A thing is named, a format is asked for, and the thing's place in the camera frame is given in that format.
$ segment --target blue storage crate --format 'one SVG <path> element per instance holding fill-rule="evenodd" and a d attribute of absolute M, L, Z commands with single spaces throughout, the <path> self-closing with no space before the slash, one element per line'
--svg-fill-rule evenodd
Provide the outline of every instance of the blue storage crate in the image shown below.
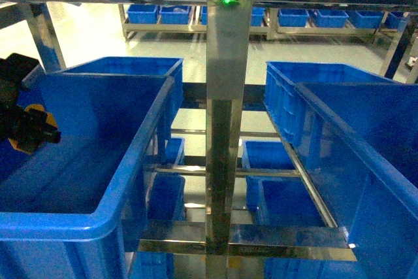
<path fill-rule="evenodd" d="M 294 169 L 281 142 L 245 140 L 242 143 L 242 168 L 244 169 Z M 255 212 L 259 202 L 259 181 L 272 177 L 247 176 L 246 206 Z"/>
<path fill-rule="evenodd" d="M 301 179 L 261 180 L 257 224 L 324 227 Z M 347 261 L 268 258 L 265 279 L 367 279 L 361 266 Z"/>
<path fill-rule="evenodd" d="M 208 24 L 208 7 L 202 7 L 202 25 Z"/>
<path fill-rule="evenodd" d="M 261 26 L 263 24 L 264 10 L 264 8 L 253 8 L 251 13 L 251 26 Z"/>
<path fill-rule="evenodd" d="M 185 220 L 182 176 L 158 174 L 150 192 L 148 219 Z M 172 279 L 174 256 L 166 253 L 137 253 L 130 279 Z"/>
<path fill-rule="evenodd" d="M 317 27 L 342 28 L 348 19 L 348 14 L 342 10 L 311 10 L 310 16 Z"/>
<path fill-rule="evenodd" d="M 418 274 L 418 86 L 301 84 L 295 150 L 365 273 Z"/>
<path fill-rule="evenodd" d="M 387 15 L 385 25 L 388 29 L 397 29 L 399 27 L 399 23 L 404 17 L 403 12 L 390 12 Z"/>
<path fill-rule="evenodd" d="M 159 10 L 162 24 L 188 24 L 190 6 L 161 7 Z"/>
<path fill-rule="evenodd" d="M 126 278 L 121 217 L 146 223 L 142 169 L 164 147 L 172 78 L 58 74 L 33 84 L 18 104 L 44 105 L 62 139 L 31 156 L 0 144 L 0 276 Z"/>
<path fill-rule="evenodd" d="M 378 29 L 383 12 L 379 11 L 347 11 L 349 21 L 358 29 Z"/>
<path fill-rule="evenodd" d="M 156 24 L 158 20 L 158 6 L 131 5 L 128 8 L 129 23 Z"/>
<path fill-rule="evenodd" d="M 254 7 L 251 13 L 251 26 L 261 26 L 264 19 L 264 8 Z M 202 25 L 208 24 L 208 7 L 202 7 Z"/>
<path fill-rule="evenodd" d="M 173 166 L 184 165 L 184 143 L 183 137 L 172 137 L 165 148 L 166 162 Z"/>
<path fill-rule="evenodd" d="M 265 105 L 282 137 L 289 143 L 295 136 L 298 82 L 393 82 L 387 78 L 336 63 L 293 63 L 269 61 Z"/>
<path fill-rule="evenodd" d="M 165 75 L 174 78 L 170 96 L 171 115 L 167 124 L 167 138 L 171 123 L 183 102 L 183 59 L 156 57 L 104 57 L 69 68 L 66 73 L 112 73 L 135 75 Z"/>
<path fill-rule="evenodd" d="M 309 14 L 305 9 L 280 9 L 279 24 L 282 27 L 305 27 Z"/>

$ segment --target storage rack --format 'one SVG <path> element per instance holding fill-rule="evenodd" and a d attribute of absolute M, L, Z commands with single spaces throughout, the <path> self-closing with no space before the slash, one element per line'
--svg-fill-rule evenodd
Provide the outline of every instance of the storage rack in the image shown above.
<path fill-rule="evenodd" d="M 28 22 L 39 50 L 45 71 L 65 69 L 65 63 L 54 26 L 46 6 L 52 0 L 9 0 L 22 3 L 20 8 Z M 344 231 L 339 229 L 307 172 L 290 144 L 284 142 L 293 163 L 327 227 L 283 228 L 255 225 L 231 225 L 234 179 L 237 176 L 289 176 L 288 171 L 245 171 L 237 169 L 238 140 L 242 108 L 262 106 L 262 86 L 245 86 L 251 4 L 271 8 L 344 8 L 345 10 L 399 10 L 417 12 L 417 0 L 237 0 L 225 6 L 221 0 L 54 0 L 67 2 L 149 3 L 156 5 L 208 5 L 207 66 L 205 84 L 185 84 L 186 99 L 206 108 L 206 159 L 186 158 L 191 164 L 175 169 L 158 168 L 206 177 L 206 223 L 151 222 L 153 227 L 142 236 L 140 249 L 152 252 L 206 255 L 206 277 L 226 278 L 227 259 L 232 257 L 291 257 L 353 261 L 355 256 L 347 245 Z M 394 38 L 381 75 L 392 78 L 414 34 L 417 17 L 410 16 L 405 30 Z M 408 81 L 415 82 L 412 74 Z M 202 131 L 180 130 L 183 133 Z M 256 137 L 262 133 L 246 133 Z M 311 243 L 296 245 L 296 238 L 309 234 Z"/>
<path fill-rule="evenodd" d="M 308 27 L 280 27 L 278 24 L 278 9 L 269 8 L 265 13 L 265 26 L 251 26 L 249 28 L 250 35 L 264 35 L 266 40 L 272 41 L 277 39 L 277 35 L 291 35 L 291 36 L 344 36 L 344 37 L 361 37 L 374 38 L 378 33 L 386 35 L 395 34 L 395 29 L 387 29 L 384 26 L 388 12 L 382 19 L 379 29 L 357 29 L 349 21 L 343 28 L 334 27 L 316 27 L 311 21 L 308 21 Z M 187 25 L 184 24 L 134 24 L 129 23 L 129 18 L 125 13 L 123 5 L 119 5 L 120 20 L 122 26 L 122 33 L 125 39 L 129 38 L 132 32 L 163 32 L 163 33 L 206 33 L 206 25 L 199 22 L 200 11 L 193 11 Z"/>

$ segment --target epoxy floor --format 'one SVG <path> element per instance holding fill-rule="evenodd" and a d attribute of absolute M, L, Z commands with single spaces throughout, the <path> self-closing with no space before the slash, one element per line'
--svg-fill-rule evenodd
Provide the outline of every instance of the epoxy floor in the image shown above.
<path fill-rule="evenodd" d="M 117 5 L 50 3 L 50 12 L 56 27 L 61 49 L 68 67 L 103 56 L 153 56 L 184 58 L 184 82 L 205 82 L 206 37 L 204 35 L 138 33 L 126 42 L 121 31 Z M 0 57 L 13 52 L 39 58 L 26 22 L 0 30 Z M 249 42 L 247 84 L 264 84 L 266 61 L 311 61 L 348 63 L 379 73 L 382 56 L 387 46 L 365 43 L 359 39 L 342 37 L 288 37 L 280 41 Z M 405 82 L 408 71 L 400 67 L 395 80 Z M 178 129 L 204 129 L 204 110 L 181 109 L 173 123 Z M 244 112 L 243 131 L 271 131 L 274 129 L 264 112 Z M 186 155 L 204 156 L 205 138 L 186 135 Z M 245 205 L 246 184 L 236 180 L 234 205 Z M 204 203 L 204 178 L 187 177 L 187 203 Z M 204 221 L 204 211 L 189 210 L 188 218 Z M 233 222 L 251 223 L 245 211 L 234 211 Z M 203 259 L 180 257 L 176 261 L 176 278 L 204 278 Z M 233 267 L 231 278 L 262 278 L 262 263 L 244 260 Z"/>

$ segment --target metal shelf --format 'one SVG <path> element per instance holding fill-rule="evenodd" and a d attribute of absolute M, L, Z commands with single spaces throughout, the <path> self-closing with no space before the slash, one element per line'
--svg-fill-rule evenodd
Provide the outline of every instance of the metal shelf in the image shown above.
<path fill-rule="evenodd" d="M 315 190 L 308 174 L 303 169 L 294 151 L 285 143 L 297 175 L 301 176 L 324 221 L 325 228 L 276 228 L 254 225 L 231 225 L 234 181 L 237 175 L 247 173 L 237 169 L 238 141 L 243 102 L 246 98 L 245 74 L 248 56 L 248 37 L 251 7 L 302 7 L 340 8 L 344 10 L 399 10 L 418 11 L 418 0 L 236 0 L 225 5 L 221 0 L 6 0 L 22 3 L 21 12 L 29 24 L 39 55 L 47 73 L 65 69 L 54 26 L 48 12 L 47 1 L 102 2 L 102 3 L 149 3 L 156 5 L 207 5 L 207 66 L 206 97 L 206 161 L 199 168 L 199 175 L 206 177 L 206 223 L 152 222 L 154 227 L 142 236 L 141 250 L 174 252 L 177 254 L 205 254 L 206 278 L 226 278 L 228 256 L 302 257 L 333 260 L 355 260 L 348 247 L 343 230 L 339 229 L 329 214 L 321 196 Z M 126 17 L 121 15 L 124 31 L 129 29 Z M 417 25 L 417 16 L 412 16 L 406 29 L 397 33 L 381 74 L 392 78 L 407 42 Z M 153 25 L 153 31 L 167 31 L 165 25 Z M 203 25 L 191 25 L 187 32 L 203 32 Z M 275 34 L 270 27 L 267 37 Z M 288 172 L 277 175 L 295 175 Z M 129 238 L 140 238 L 135 228 L 125 226 L 126 247 Z M 296 246 L 295 239 L 309 234 L 311 242 Z"/>

